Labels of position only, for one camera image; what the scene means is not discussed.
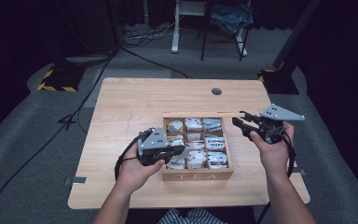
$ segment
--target person's left hand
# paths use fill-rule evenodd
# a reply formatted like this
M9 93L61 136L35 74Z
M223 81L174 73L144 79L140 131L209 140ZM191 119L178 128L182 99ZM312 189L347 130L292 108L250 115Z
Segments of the person's left hand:
M124 159L136 157L137 148L138 144L135 143L126 153ZM159 171L163 164L165 164L164 160L157 161L149 166L143 166L138 159L123 161L115 187L121 188L121 190L128 194L132 194L141 188L151 175Z

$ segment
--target wooden box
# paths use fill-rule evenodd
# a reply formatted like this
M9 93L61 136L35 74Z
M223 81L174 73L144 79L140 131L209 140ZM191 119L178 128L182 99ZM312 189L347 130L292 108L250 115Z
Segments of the wooden box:
M228 140L227 140L227 136L226 136L226 132L225 132L225 125L223 123L223 119L222 118L215 118L215 119L219 119L220 120L220 124L221 124L221 131L220 132L210 132L208 129L205 130L205 125L204 125L204 120L206 120L205 118L198 118L201 121L201 125L202 128L201 130L194 130L194 129L189 129L186 126L186 119L191 119L191 118L164 118L163 120L163 131L165 134L165 137L168 139L169 136L178 136L181 135L183 136L184 139L184 143L186 146L186 150L189 151L193 151L193 153L198 153L199 151L203 151L203 153L205 153L207 155L207 160L205 162L205 164L203 165L202 168L196 168L196 169L192 169L189 167L189 164L191 163L191 158L190 157L186 157L186 167L185 169L171 169L168 167L168 164L164 165L162 168L162 179L165 181L187 181L187 180L227 180L231 177L231 175L234 172L233 169L233 164L231 161L231 155L229 152L229 148L228 148ZM170 125L171 122L173 121L181 121L183 122L183 128L182 130L179 130L178 132L176 131L171 131L168 129L168 126ZM200 141L203 141L204 145L205 145L205 149L194 149L194 148L189 148L187 145L190 143L190 137L194 136L193 134L195 134L196 136L200 137ZM219 145L219 147L213 147L213 146L217 146L214 144L211 144L212 141L210 141L211 138L208 138L208 143L205 142L205 136L210 137L212 135L215 136L219 136L219 137L224 137L225 140L225 144L224 146ZM209 154L212 154L210 152L223 152L226 153L227 155L227 163L225 163L223 166L218 165L211 165L210 162L210 157L208 156Z

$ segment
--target gray floor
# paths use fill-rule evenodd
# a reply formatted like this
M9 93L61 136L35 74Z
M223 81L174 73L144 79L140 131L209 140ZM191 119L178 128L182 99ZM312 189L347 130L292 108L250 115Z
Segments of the gray floor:
M171 54L172 37L130 49L143 57L184 72L193 78L256 79L260 69L272 62L291 31L253 30L247 44L248 56L239 62L234 45L207 45L200 61L200 39L195 29L181 33L178 54ZM79 92L37 91L49 64L30 77L31 94L0 125L0 188L36 151L55 134L57 120L73 113L87 95L101 65L89 67ZM166 70L121 50L106 73L118 69ZM172 78L183 78L171 71ZM306 94L306 80L300 70L293 73L299 95L270 95L272 103L306 116L296 125L296 162L307 174L308 208L320 223L358 223L358 181L342 160L329 131ZM87 130L93 107L83 107L80 125ZM69 187L63 183L75 175L86 135L78 124L60 132L28 163L0 195L0 223L91 223L96 210L71 210ZM258 217L263 206L255 207ZM272 223L271 212L264 223Z

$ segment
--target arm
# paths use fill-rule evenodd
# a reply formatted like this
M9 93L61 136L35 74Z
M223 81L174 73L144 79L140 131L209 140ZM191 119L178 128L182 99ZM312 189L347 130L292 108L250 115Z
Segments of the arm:
M124 159L136 157L138 145L134 144ZM164 164L164 160L154 165L143 166L137 159L123 161L116 184L107 196L101 210L94 220L97 223L125 223L133 192L141 188L146 180L156 173Z
M293 140L295 127L285 122L286 133ZM287 177L287 145L281 141L269 145L256 133L252 140L260 150L260 159L266 169L268 196L277 223L316 223L307 206Z

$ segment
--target table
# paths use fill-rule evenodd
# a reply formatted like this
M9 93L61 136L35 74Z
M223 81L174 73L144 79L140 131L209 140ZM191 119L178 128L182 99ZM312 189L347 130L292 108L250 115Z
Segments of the table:
M173 29L173 38L172 38L172 53L178 53L179 52L179 34L180 34L180 16L203 16L205 11L205 4L206 0L204 2L194 2L194 1L183 1L183 0L176 0L176 7L175 7L175 27ZM242 30L240 29L235 38L238 42L237 46L238 49L242 50L243 45L243 39L242 39ZM247 56L248 52L246 49L243 50L242 56Z
M213 95L219 88L221 95ZM68 204L73 209L100 208L115 184L118 156L140 131L162 126L165 112L239 112L257 114L270 105L259 81L106 78L89 126ZM255 145L224 118L234 173L229 180L162 181L152 175L131 197L131 208L257 205L269 201L265 171ZM291 180L305 203L310 201L301 174Z

